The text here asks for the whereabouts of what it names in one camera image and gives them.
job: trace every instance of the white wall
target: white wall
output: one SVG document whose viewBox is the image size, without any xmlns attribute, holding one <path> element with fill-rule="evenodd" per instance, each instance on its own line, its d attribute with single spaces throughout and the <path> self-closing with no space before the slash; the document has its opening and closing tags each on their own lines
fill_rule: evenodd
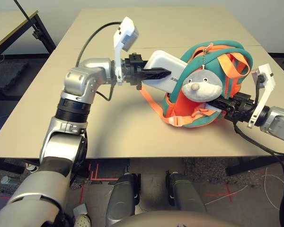
<svg viewBox="0 0 284 227">
<path fill-rule="evenodd" d="M 18 0 L 24 9 L 38 9 L 40 18 L 56 44 L 81 8 L 224 6 L 268 52 L 284 52 L 284 0 Z M 17 10 L 13 0 L 0 0 L 0 11 Z M 32 29 L 5 54 L 45 53 L 32 37 Z"/>
</svg>

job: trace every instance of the white phone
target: white phone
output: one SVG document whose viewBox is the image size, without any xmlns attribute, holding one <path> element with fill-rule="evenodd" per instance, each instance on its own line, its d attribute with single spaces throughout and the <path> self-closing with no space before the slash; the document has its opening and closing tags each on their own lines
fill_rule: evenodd
<svg viewBox="0 0 284 227">
<path fill-rule="evenodd" d="M 142 80 L 144 84 L 158 88 L 167 93 L 171 93 L 185 69 L 187 63 L 166 53 L 165 51 L 155 51 L 145 65 L 145 69 L 164 68 L 171 71 L 171 74 L 162 79 Z"/>
</svg>

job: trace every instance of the white sensor bracket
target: white sensor bracket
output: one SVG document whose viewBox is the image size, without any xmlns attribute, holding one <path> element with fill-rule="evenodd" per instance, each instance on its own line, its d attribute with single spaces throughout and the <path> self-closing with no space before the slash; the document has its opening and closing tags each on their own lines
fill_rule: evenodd
<svg viewBox="0 0 284 227">
<path fill-rule="evenodd" d="M 114 34 L 115 76 L 118 85 L 123 84 L 124 78 L 121 68 L 121 50 L 128 51 L 138 36 L 139 32 L 134 26 L 133 21 L 129 17 L 125 17 Z"/>
<path fill-rule="evenodd" d="M 260 113 L 262 112 L 271 92 L 275 88 L 275 79 L 274 74 L 272 73 L 269 64 L 261 65 L 258 69 L 252 70 L 251 75 L 255 81 L 257 82 L 258 76 L 262 74 L 264 75 L 265 81 L 263 83 L 260 83 L 260 88 L 265 88 L 265 91 L 261 97 L 261 100 L 259 101 L 257 107 L 255 108 L 254 112 L 252 113 L 252 116 L 248 122 L 249 128 L 252 128 L 254 124 L 256 123 Z"/>
</svg>

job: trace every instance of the black table frame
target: black table frame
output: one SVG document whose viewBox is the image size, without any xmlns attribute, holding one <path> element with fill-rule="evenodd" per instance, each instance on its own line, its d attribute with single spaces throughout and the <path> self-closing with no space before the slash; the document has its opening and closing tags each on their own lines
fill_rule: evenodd
<svg viewBox="0 0 284 227">
<path fill-rule="evenodd" d="M 51 54 L 55 50 L 56 45 L 53 42 L 51 36 L 48 34 L 40 17 L 38 16 L 38 14 L 35 14 L 33 17 L 31 17 L 30 20 L 42 32 L 43 38 L 40 39 L 40 41 L 43 43 L 47 51 Z M 16 32 L 14 32 L 0 45 L 0 55 L 32 26 L 31 22 L 27 21 L 26 23 L 24 23 Z M 0 100 L 18 101 L 21 97 L 22 96 L 8 96 L 0 91 Z"/>
</svg>

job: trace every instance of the table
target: table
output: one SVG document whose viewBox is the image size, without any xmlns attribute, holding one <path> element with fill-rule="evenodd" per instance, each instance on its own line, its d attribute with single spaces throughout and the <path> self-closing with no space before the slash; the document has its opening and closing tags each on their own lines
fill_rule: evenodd
<svg viewBox="0 0 284 227">
<path fill-rule="evenodd" d="M 21 11 L 0 12 L 0 55 L 22 36 L 34 24 L 41 32 L 39 40 L 49 53 L 56 48 L 55 43 L 48 34 L 44 24 L 38 16 L 38 11 L 27 12 L 31 22 L 26 20 Z M 20 96 L 6 96 L 0 91 L 0 100 L 19 100 Z"/>
<path fill-rule="evenodd" d="M 204 11 L 208 12 L 206 17 L 202 17 Z M 189 47 L 199 42 L 215 39 L 241 42 L 253 56 L 254 68 L 269 63 L 275 75 L 276 88 L 267 105 L 284 108 L 284 71 L 223 8 L 83 9 L 2 127 L 0 157 L 39 157 L 50 119 L 60 99 L 64 76 L 74 67 L 81 47 L 98 27 L 122 20 L 125 16 L 132 18 L 140 33 L 129 53 L 140 53 L 145 60 L 158 49 L 181 57 Z M 91 41 L 82 59 L 113 59 L 115 30 L 116 27 L 109 27 L 101 31 Z M 123 52 L 123 58 L 129 53 Z M 99 91 L 107 95 L 109 87 L 101 86 Z M 162 91 L 146 87 L 155 100 L 162 101 Z M 241 91 L 254 97 L 255 85 L 251 76 L 243 82 Z M 267 155 L 236 135 L 232 123 L 227 120 L 195 129 L 165 124 L 140 92 L 128 84 L 115 87 L 110 102 L 96 96 L 88 122 L 87 158 Z M 239 124 L 246 134 L 284 153 L 283 141 L 260 132 L 259 128 L 248 129 L 246 125 Z"/>
</svg>

